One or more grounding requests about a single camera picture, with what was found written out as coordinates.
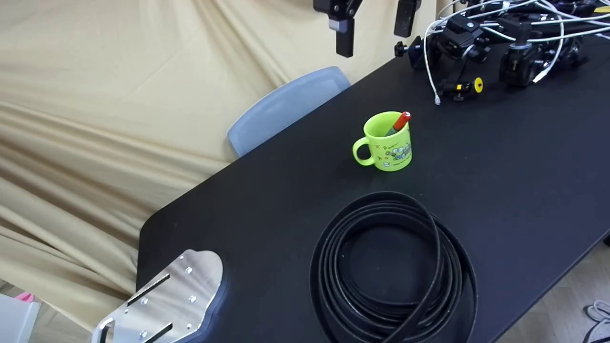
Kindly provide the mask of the silver metal plate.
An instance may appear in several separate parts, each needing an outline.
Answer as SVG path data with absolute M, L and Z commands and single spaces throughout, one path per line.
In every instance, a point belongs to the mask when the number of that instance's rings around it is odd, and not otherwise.
M 91 343 L 204 343 L 225 289 L 216 252 L 185 250 L 102 319 Z

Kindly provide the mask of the white box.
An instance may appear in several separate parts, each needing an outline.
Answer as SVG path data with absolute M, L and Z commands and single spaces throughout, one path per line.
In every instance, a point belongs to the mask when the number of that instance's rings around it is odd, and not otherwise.
M 0 343 L 29 343 L 40 304 L 0 294 Z

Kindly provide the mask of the beige cloth backdrop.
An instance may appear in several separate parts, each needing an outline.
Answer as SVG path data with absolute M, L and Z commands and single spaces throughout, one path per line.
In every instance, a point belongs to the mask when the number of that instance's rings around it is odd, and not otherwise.
M 0 0 L 0 279 L 93 330 L 136 289 L 144 221 L 235 161 L 244 111 L 392 57 L 398 0 L 363 0 L 348 59 L 312 2 Z

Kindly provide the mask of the green printed mug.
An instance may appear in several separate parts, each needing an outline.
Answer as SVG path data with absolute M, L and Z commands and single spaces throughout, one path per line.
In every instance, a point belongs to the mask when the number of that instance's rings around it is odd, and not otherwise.
M 386 133 L 400 111 L 384 111 L 374 115 L 363 126 L 364 137 L 352 147 L 354 159 L 362 166 L 375 166 L 384 172 L 396 172 L 412 161 L 413 149 L 409 122 L 398 133 L 386 137 Z

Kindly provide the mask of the black clamp with yellow knob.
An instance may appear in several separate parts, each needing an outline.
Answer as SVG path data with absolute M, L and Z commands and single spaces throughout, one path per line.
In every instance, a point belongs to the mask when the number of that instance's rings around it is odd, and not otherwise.
M 409 46 L 401 41 L 394 46 L 395 57 L 407 56 L 411 68 L 427 72 L 436 105 L 442 96 L 463 101 L 482 93 L 481 77 L 464 81 L 462 76 L 467 63 L 482 64 L 489 52 L 489 40 L 479 23 L 459 14 L 434 22 L 425 37 L 416 37 Z

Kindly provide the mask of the grey shoe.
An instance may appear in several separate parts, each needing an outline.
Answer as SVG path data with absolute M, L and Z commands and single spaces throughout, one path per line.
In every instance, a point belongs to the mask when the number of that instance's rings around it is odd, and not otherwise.
M 585 306 L 583 312 L 595 324 L 588 330 L 582 343 L 610 343 L 610 333 L 605 337 L 595 338 L 600 329 L 610 325 L 610 303 L 595 300 L 591 305 Z

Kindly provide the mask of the red capped marker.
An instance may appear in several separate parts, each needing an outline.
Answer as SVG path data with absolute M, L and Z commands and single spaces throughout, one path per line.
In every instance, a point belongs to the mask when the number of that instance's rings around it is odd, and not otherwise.
M 401 113 L 399 115 L 398 119 L 396 119 L 394 124 L 392 124 L 392 126 L 390 127 L 390 130 L 387 131 L 386 137 L 389 137 L 389 136 L 394 135 L 394 134 L 398 133 L 399 131 L 401 131 L 406 126 L 406 124 L 409 122 L 410 118 L 411 118 L 411 115 L 409 112 L 404 111 L 403 113 Z

